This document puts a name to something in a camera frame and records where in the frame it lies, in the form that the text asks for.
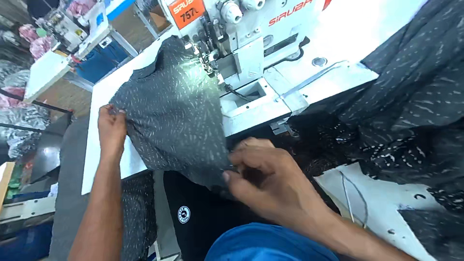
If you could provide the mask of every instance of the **pink fabric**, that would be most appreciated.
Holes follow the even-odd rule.
[[[42,55],[44,55],[52,47],[52,38],[51,36],[46,36],[39,38],[31,43],[29,51],[34,57],[34,60],[38,60]]]
[[[66,11],[75,17],[85,15],[95,5],[95,0],[74,0]]]
[[[21,36],[30,43],[32,43],[35,39],[39,38],[39,36],[35,32],[35,27],[31,24],[22,25],[19,28],[19,36]]]
[[[11,94],[15,94],[15,95],[18,95],[20,97],[24,97],[24,90],[25,89],[23,87],[7,86],[7,87],[3,87],[2,89],[9,92],[9,93],[11,93]],[[21,102],[21,101],[18,101],[16,99],[13,99],[13,98],[10,98],[10,97],[7,97],[5,95],[0,94],[0,109],[12,108],[12,107],[26,107],[26,106],[28,106],[28,105]]]

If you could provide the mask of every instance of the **person's right hand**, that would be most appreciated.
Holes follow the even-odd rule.
[[[244,140],[229,159],[239,171],[224,172],[230,192],[258,215],[295,231],[314,228],[314,233],[332,216],[292,156],[269,140]],[[253,177],[246,176],[253,173],[250,168],[262,172],[258,186],[249,181]]]

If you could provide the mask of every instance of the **green object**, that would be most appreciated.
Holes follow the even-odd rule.
[[[45,37],[45,36],[47,36],[47,32],[46,32],[44,29],[40,28],[40,27],[37,28],[37,29],[35,29],[35,32],[37,33],[37,35],[38,35],[39,37]]]

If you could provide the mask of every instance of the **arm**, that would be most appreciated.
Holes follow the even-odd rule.
[[[100,163],[89,205],[77,231],[68,260],[120,259],[122,249],[121,175],[119,162],[126,136],[125,114],[110,115],[112,106],[100,108]]]
[[[415,260],[329,209],[290,154],[269,140],[249,138],[229,158],[239,170],[224,173],[229,190],[260,216],[358,260]],[[261,171],[259,185],[247,168]]]

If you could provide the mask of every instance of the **person's left hand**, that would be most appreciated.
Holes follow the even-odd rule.
[[[101,158],[121,158],[126,139],[126,114],[119,110],[117,114],[110,114],[112,104],[100,108],[98,116],[98,134],[100,136]]]

